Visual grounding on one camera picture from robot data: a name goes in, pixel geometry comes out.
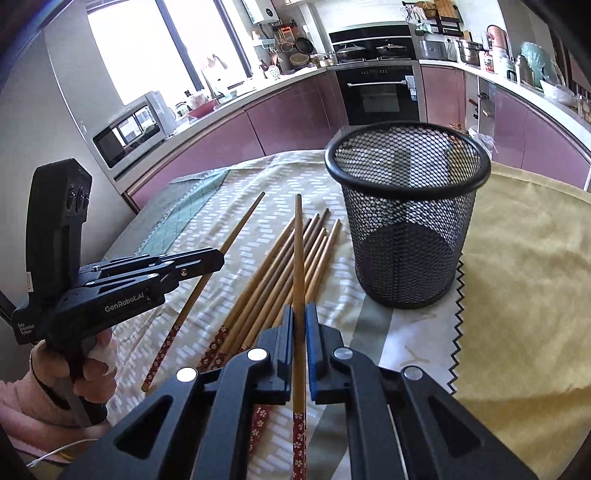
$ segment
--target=zigzag edge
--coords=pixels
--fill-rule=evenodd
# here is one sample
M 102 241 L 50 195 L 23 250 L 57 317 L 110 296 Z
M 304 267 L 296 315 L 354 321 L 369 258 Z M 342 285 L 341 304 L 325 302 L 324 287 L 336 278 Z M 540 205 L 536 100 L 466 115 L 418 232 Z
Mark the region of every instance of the zigzag edge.
M 457 272 L 460 274 L 457 278 L 458 282 L 460 283 L 460 286 L 457 288 L 457 292 L 460 295 L 460 297 L 456 300 L 456 305 L 458 307 L 458 310 L 456 312 L 457 323 L 454 326 L 454 328 L 457 332 L 457 337 L 455 337 L 453 339 L 453 344 L 456 346 L 456 350 L 452 353 L 453 365 L 449 369 L 449 372 L 451 373 L 453 378 L 449 382 L 447 382 L 447 386 L 452 391 L 452 395 L 455 394 L 457 391 L 455 388 L 453 388 L 453 383 L 457 380 L 457 375 L 454 372 L 454 370 L 460 364 L 460 362 L 458 362 L 456 359 L 456 355 L 460 352 L 460 350 L 462 350 L 460 348 L 460 345 L 458 344 L 458 341 L 463 336 L 463 333 L 460 331 L 460 327 L 461 327 L 462 323 L 464 323 L 464 320 L 461 317 L 462 312 L 464 311 L 464 307 L 462 306 L 462 300 L 465 298 L 464 294 L 462 293 L 462 289 L 464 288 L 464 286 L 466 286 L 465 283 L 462 281 L 462 277 L 464 276 L 464 272 L 462 271 L 463 266 L 464 266 L 464 263 L 460 260 L 457 265 Z

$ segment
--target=kitchen counter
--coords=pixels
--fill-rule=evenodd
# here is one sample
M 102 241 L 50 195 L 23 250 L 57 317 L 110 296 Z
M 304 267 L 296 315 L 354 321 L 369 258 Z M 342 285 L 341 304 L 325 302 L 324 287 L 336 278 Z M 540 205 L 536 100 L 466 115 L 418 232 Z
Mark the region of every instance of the kitchen counter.
M 280 80 L 264 80 L 257 86 L 256 90 L 225 103 L 201 119 L 180 125 L 171 137 L 168 137 L 157 148 L 138 160 L 126 173 L 119 177 L 115 181 L 115 188 L 119 193 L 125 192 L 146 172 L 181 147 L 185 142 L 199 135 L 208 129 L 208 127 L 246 107 L 249 103 L 256 102 L 278 90 L 285 89 L 293 83 L 324 73 L 326 70 L 326 68 L 317 69 L 315 67 L 306 67 L 291 75 L 282 75 Z
M 505 90 L 510 91 L 514 95 L 519 96 L 523 100 L 526 100 L 535 106 L 548 119 L 552 120 L 555 124 L 568 131 L 579 141 L 580 145 L 586 149 L 588 156 L 591 157 L 591 124 L 583 120 L 577 114 L 577 112 L 571 110 L 570 108 L 561 105 L 560 103 L 548 100 L 544 97 L 543 92 L 539 92 L 526 85 L 518 85 L 517 83 L 503 78 L 500 75 L 486 72 L 463 63 L 442 60 L 419 60 L 419 63 L 421 65 L 452 67 L 463 70 L 466 73 L 476 75 L 484 80 L 504 88 Z

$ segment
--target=black oven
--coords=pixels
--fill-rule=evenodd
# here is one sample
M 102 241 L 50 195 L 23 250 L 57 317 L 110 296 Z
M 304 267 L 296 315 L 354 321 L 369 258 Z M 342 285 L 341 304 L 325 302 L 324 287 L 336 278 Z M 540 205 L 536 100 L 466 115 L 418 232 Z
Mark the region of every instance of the black oven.
M 420 120 L 412 66 L 364 66 L 336 74 L 350 125 Z

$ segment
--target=oven handle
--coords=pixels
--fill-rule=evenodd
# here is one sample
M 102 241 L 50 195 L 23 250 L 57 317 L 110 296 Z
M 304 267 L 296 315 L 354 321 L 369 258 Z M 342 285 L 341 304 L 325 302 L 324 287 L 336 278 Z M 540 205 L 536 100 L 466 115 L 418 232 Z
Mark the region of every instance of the oven handle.
M 406 80 L 400 80 L 400 82 L 368 82 L 368 83 L 348 83 L 347 87 L 363 87 L 365 85 L 407 85 Z

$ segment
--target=microwave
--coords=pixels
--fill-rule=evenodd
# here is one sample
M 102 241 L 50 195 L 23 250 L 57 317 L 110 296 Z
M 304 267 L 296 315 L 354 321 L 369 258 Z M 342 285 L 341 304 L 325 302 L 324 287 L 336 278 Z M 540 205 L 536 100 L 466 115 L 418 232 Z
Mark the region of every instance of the microwave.
M 148 92 L 109 118 L 100 131 L 90 132 L 89 137 L 96 159 L 116 180 L 176 127 L 174 113 L 161 93 Z

